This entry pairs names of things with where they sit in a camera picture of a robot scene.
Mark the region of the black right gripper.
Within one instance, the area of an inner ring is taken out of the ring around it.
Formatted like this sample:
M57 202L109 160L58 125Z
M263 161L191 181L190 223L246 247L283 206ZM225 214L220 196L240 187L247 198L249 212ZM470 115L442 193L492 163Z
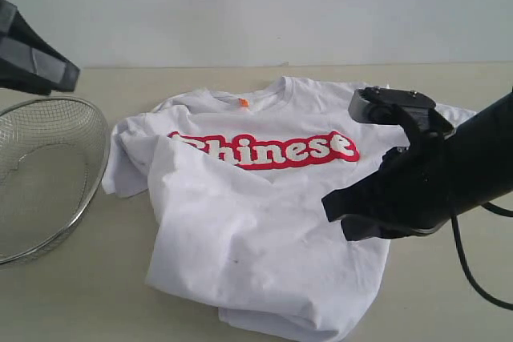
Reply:
M321 199L329 222L341 221L348 241L400 239L436 232L463 202L471 185L473 133L467 125L449 137L413 142L378 171Z

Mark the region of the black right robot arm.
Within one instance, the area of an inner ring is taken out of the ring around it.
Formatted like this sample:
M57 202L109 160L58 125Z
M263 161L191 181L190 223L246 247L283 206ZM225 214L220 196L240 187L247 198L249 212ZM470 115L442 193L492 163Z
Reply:
M511 94L457 127L416 91L358 89L349 115L400 126L409 143L390 148L374 173L322 199L328 221L338 221L348 241L431 235L512 190Z

